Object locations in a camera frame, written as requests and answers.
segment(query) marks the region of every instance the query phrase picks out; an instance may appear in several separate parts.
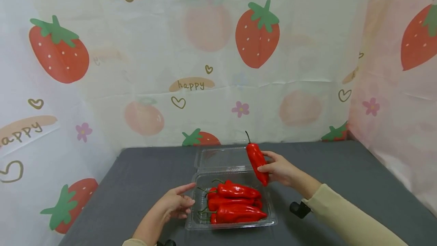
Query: cream long sleeve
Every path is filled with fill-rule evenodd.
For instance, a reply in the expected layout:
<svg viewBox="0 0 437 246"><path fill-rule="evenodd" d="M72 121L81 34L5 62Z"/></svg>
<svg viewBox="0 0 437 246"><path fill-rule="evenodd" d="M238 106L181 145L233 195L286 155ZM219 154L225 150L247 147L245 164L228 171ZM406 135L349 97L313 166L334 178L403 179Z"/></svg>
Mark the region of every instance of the cream long sleeve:
<svg viewBox="0 0 437 246"><path fill-rule="evenodd" d="M302 200L317 219L330 226L350 246L407 246L377 220L323 184L309 200ZM123 246L147 246L126 240Z"/></svg>

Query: red vegetable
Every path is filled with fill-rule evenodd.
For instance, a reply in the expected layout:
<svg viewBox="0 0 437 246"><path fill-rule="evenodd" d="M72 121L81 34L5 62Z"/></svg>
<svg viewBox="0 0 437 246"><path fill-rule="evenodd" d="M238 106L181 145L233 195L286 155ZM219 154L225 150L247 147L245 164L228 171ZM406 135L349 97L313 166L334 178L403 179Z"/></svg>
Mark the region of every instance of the red vegetable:
<svg viewBox="0 0 437 246"><path fill-rule="evenodd" d="M253 206L258 207L259 209L263 208L263 202L260 199L256 199L253 201Z"/></svg>
<svg viewBox="0 0 437 246"><path fill-rule="evenodd" d="M261 150L259 149L259 146L256 143L250 142L250 138L248 137L247 131L245 131L248 138L248 144L246 146L246 152L248 159L250 160L250 163L252 164L253 171L255 171L256 177L259 179L259 181L264 185L267 186L269 183L269 174L268 173L261 173L258 171L259 166L266 165L266 159L264 158L264 155L262 154Z"/></svg>
<svg viewBox="0 0 437 246"><path fill-rule="evenodd" d="M217 218L216 218L216 214L211 214L211 218L210 218L210 223L211 224L217 224Z"/></svg>
<svg viewBox="0 0 437 246"><path fill-rule="evenodd" d="M239 184L219 184L217 186L217 191L219 197L224 198L248 198L248 199L258 199L261 198L261 193L253 188L239 185ZM214 191L209 191L207 194L213 194Z"/></svg>
<svg viewBox="0 0 437 246"><path fill-rule="evenodd" d="M245 199L245 198L222 198L222 197L216 197L208 201L208 209L211 212L217 211L219 206L222 205L231 205L231 204L244 204L244 205L254 205L255 200L254 199Z"/></svg>
<svg viewBox="0 0 437 246"><path fill-rule="evenodd" d="M216 212L207 213L216 214L217 223L253 222L267 217L260 209L242 204L222 205Z"/></svg>

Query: pepper pile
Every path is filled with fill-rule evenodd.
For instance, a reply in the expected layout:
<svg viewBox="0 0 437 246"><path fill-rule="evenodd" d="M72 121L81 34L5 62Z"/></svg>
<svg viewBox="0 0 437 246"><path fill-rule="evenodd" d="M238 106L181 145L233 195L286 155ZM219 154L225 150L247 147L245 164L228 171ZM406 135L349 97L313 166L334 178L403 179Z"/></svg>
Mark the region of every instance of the pepper pile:
<svg viewBox="0 0 437 246"><path fill-rule="evenodd" d="M211 224L222 224L253 222L267 217L267 214L261 211L263 204L258 190L230 180L218 181L220 184L208 192L198 188L206 192L207 198L207 207L199 211L199 214L211 215L210 219L199 217L201 220L209 220Z"/></svg>

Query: right hand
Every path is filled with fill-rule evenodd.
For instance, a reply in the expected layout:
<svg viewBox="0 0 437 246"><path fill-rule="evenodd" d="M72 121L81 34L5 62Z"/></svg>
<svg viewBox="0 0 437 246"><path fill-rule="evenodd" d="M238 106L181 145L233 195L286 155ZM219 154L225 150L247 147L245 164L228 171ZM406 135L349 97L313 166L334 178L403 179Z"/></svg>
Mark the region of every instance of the right hand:
<svg viewBox="0 0 437 246"><path fill-rule="evenodd" d="M269 157L270 160L267 160L266 165L259 166L258 171L270 174L271 181L278 181L285 186L296 188L297 178L302 171L275 152L261 152L264 156Z"/></svg>

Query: red strawberry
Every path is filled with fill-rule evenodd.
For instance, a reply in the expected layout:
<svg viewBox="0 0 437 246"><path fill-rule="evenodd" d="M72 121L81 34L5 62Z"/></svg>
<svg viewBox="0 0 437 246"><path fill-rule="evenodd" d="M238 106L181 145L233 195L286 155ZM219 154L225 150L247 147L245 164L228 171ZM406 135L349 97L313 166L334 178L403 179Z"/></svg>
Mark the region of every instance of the red strawberry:
<svg viewBox="0 0 437 246"><path fill-rule="evenodd" d="M243 62L251 68L259 68L278 45L279 19L269 11L270 0L267 0L265 7L253 2L248 7L250 10L238 20L235 41Z"/></svg>
<svg viewBox="0 0 437 246"><path fill-rule="evenodd" d="M408 24L402 38L403 70L415 68L437 54L437 0L424 8Z"/></svg>
<svg viewBox="0 0 437 246"><path fill-rule="evenodd" d="M187 135L185 132L182 132L185 136L185 140L182 143L182 146L190 146L190 145L221 145L219 139L217 139L213 134L208 132L200 131L200 128L191 133L191 135Z"/></svg>
<svg viewBox="0 0 437 246"><path fill-rule="evenodd" d="M49 227L60 234L66 234L76 220L98 184L95 179L83 179L72 186L64 185L56 206L41 211L51 214Z"/></svg>
<svg viewBox="0 0 437 246"><path fill-rule="evenodd" d="M322 137L323 142L331 142L331 141L337 141L337 140L346 140L347 135L347 122L345 122L341 127L334 128L333 126L330 126L330 133L326 134Z"/></svg>
<svg viewBox="0 0 437 246"><path fill-rule="evenodd" d="M88 70L90 57L79 36L59 25L30 19L35 26L29 32L33 52L44 70L58 82L69 84L81 79Z"/></svg>

